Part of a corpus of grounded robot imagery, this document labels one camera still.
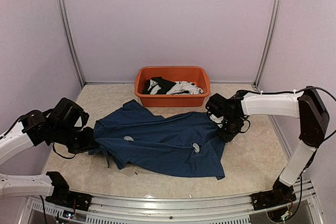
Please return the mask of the dark blue t-shirt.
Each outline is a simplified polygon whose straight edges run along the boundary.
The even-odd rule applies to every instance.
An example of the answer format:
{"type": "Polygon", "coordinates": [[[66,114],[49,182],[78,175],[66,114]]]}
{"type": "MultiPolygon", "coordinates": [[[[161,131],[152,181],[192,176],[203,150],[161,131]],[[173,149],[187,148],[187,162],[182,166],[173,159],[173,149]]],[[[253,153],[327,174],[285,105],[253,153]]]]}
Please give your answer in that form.
{"type": "Polygon", "coordinates": [[[217,136],[217,129],[205,113],[164,118],[131,100],[96,121],[94,139],[99,146],[89,155],[102,153],[118,169],[130,163],[164,175],[223,179],[225,142],[217,136]],[[134,141],[124,140],[125,136],[134,141]],[[200,146],[199,153],[194,152],[193,143],[200,146]]]}

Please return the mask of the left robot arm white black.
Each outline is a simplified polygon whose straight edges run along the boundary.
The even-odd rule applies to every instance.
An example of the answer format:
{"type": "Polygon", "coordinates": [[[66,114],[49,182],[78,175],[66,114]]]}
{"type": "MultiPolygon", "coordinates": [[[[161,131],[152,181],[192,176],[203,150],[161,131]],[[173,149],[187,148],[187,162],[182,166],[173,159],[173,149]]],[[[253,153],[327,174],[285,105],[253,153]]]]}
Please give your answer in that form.
{"type": "MultiPolygon", "coordinates": [[[[1,134],[1,163],[41,143],[63,145],[73,155],[98,147],[94,130],[87,127],[89,114],[75,102],[61,98],[57,105],[44,112],[32,110],[20,116],[1,134]]],[[[1,197],[44,196],[66,206],[73,193],[59,172],[41,175],[1,175],[1,197]]]]}

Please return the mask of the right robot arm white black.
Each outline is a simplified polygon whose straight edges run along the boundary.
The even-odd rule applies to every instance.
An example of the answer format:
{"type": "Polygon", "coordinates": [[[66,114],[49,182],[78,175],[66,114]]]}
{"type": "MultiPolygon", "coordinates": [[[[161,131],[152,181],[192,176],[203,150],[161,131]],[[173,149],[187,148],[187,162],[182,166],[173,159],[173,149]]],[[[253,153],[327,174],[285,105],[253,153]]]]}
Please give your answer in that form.
{"type": "Polygon", "coordinates": [[[320,87],[301,90],[262,92],[238,90],[231,98],[216,93],[206,103],[210,120],[219,125],[217,135],[230,142],[242,133],[252,115],[288,116],[300,120],[299,143],[285,168],[267,192],[273,205],[294,195],[293,185],[312,163],[318,148],[330,138],[326,135],[330,116],[318,92],[320,87]]]}

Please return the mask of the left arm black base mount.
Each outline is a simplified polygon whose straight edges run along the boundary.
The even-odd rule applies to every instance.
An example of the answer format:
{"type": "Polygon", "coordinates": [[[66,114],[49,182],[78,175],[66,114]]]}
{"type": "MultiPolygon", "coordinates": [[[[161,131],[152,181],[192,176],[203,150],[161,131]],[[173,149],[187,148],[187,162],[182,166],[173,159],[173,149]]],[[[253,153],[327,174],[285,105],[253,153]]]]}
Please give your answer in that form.
{"type": "Polygon", "coordinates": [[[53,196],[46,197],[46,201],[58,206],[71,208],[73,210],[88,211],[92,200],[92,195],[69,191],[65,199],[58,199],[53,196]]]}

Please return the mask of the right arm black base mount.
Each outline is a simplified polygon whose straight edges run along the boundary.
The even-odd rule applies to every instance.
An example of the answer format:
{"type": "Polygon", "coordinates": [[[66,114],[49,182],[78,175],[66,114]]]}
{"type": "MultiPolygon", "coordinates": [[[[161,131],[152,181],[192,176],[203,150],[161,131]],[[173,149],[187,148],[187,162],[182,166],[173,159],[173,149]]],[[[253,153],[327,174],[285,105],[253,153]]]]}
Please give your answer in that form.
{"type": "Polygon", "coordinates": [[[250,197],[254,210],[272,208],[297,200],[295,193],[283,195],[276,194],[273,190],[260,191],[252,194],[250,197]]]}

